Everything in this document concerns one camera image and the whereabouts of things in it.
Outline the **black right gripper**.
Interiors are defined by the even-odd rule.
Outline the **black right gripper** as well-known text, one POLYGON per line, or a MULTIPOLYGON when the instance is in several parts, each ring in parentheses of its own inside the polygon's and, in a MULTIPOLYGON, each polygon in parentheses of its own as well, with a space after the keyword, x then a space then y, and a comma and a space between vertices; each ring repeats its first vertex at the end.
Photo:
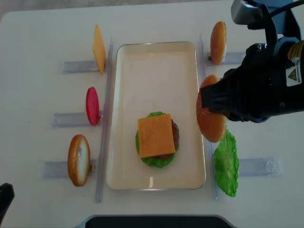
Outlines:
POLYGON ((304 110, 304 43, 250 46, 242 64, 224 74, 223 82, 205 79, 201 107, 233 121, 261 123, 272 116, 304 110))

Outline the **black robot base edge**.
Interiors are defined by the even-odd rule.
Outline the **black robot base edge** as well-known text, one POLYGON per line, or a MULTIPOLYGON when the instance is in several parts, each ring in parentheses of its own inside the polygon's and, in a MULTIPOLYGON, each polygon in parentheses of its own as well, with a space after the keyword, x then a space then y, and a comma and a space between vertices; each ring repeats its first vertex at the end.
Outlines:
POLYGON ((217 217, 200 216, 108 216, 88 220, 86 228, 230 228, 217 217))

